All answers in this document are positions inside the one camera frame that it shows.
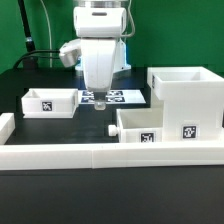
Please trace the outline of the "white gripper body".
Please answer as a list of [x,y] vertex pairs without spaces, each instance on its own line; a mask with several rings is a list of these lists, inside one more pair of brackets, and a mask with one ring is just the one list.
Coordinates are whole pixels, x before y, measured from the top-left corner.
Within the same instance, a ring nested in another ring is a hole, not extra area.
[[81,38],[66,42],[59,50],[65,67],[74,66],[82,59],[86,89],[108,92],[111,88],[116,55],[116,39]]

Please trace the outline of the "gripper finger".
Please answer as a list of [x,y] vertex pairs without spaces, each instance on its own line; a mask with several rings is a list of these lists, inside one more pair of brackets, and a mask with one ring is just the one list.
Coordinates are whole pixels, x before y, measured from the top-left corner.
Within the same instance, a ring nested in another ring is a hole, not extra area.
[[94,93],[94,108],[96,110],[106,109],[106,93],[105,92]]

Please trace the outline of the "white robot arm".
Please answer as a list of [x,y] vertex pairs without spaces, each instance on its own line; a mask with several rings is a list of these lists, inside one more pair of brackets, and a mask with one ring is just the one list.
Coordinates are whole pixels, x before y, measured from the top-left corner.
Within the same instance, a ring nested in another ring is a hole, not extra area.
[[127,21],[133,22],[131,0],[77,0],[73,10],[77,39],[66,42],[59,50],[65,67],[74,66],[81,58],[85,87],[94,95],[94,108],[106,109],[106,94],[110,91],[113,75],[128,70],[126,59]]

